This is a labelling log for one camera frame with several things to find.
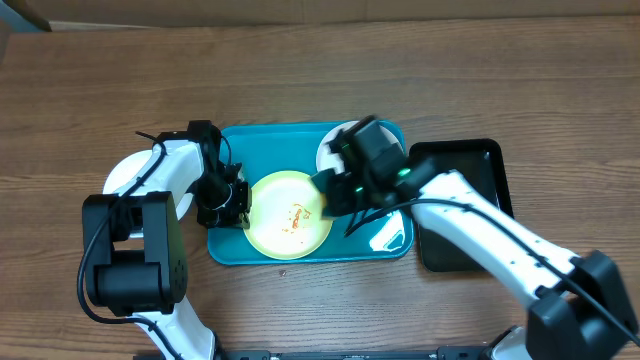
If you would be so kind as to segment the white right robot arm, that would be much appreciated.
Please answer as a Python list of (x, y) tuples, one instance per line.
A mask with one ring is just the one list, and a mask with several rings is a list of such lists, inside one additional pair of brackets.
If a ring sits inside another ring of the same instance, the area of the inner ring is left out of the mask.
[(337, 217), (372, 209), (366, 222), (404, 210), (452, 242), (520, 302), (527, 324), (501, 335), (485, 359), (611, 359), (638, 342), (638, 322), (616, 264), (536, 235), (479, 195), (457, 171), (404, 166), (377, 179), (370, 170), (313, 176)]

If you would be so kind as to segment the green yellow sponge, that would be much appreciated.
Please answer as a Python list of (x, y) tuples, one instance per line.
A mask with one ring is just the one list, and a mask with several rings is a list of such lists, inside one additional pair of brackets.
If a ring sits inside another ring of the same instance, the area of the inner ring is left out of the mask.
[(324, 217), (336, 217), (334, 209), (336, 200), (334, 187), (335, 175), (335, 170), (333, 168), (329, 168), (319, 171), (311, 177), (311, 182), (324, 197), (324, 206), (322, 210)]

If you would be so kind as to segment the white plate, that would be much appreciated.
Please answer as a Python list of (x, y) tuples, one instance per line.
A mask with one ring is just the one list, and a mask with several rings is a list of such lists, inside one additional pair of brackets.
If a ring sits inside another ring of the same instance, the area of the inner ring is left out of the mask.
[[(117, 189), (125, 185), (151, 158), (151, 150), (143, 150), (129, 155), (121, 160), (109, 173), (103, 186), (103, 194), (115, 193)], [(181, 220), (191, 207), (193, 195), (186, 193), (176, 206), (177, 218)]]
[[(353, 120), (353, 121), (348, 121), (348, 122), (342, 123), (342, 124), (332, 128), (324, 136), (324, 138), (322, 139), (322, 141), (321, 141), (321, 143), (320, 143), (320, 145), (318, 147), (317, 154), (316, 154), (316, 169), (317, 169), (318, 172), (322, 171), (322, 170), (329, 169), (329, 168), (335, 168), (338, 165), (338, 158), (329, 153), (328, 147), (326, 146), (325, 142), (330, 137), (332, 137), (339, 128), (347, 127), (348, 125), (351, 125), (351, 124), (355, 123), (356, 121), (359, 121), (359, 120)], [(381, 121), (381, 124), (384, 127), (386, 127), (386, 125), (382, 121)], [(394, 133), (392, 133), (389, 128), (387, 128), (387, 129), (390, 131), (391, 134), (393, 134), (398, 139), (398, 137)]]

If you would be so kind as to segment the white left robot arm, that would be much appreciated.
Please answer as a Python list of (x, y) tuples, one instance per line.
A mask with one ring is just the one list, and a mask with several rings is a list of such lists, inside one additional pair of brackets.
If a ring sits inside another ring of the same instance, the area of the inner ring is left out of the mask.
[(186, 295), (176, 207), (189, 196), (205, 228), (248, 228), (249, 186), (241, 164), (220, 160), (222, 135), (163, 133), (153, 142), (150, 159), (123, 187), (83, 203), (78, 303), (97, 323), (138, 325), (166, 359), (221, 359), (214, 331)]

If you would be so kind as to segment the yellow plate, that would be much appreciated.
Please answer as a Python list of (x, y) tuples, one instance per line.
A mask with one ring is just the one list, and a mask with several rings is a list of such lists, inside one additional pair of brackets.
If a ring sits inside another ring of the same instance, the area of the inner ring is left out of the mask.
[(324, 197), (299, 171), (278, 171), (260, 179), (251, 189), (249, 243), (276, 260), (295, 260), (317, 250), (328, 237), (333, 221), (322, 211)]

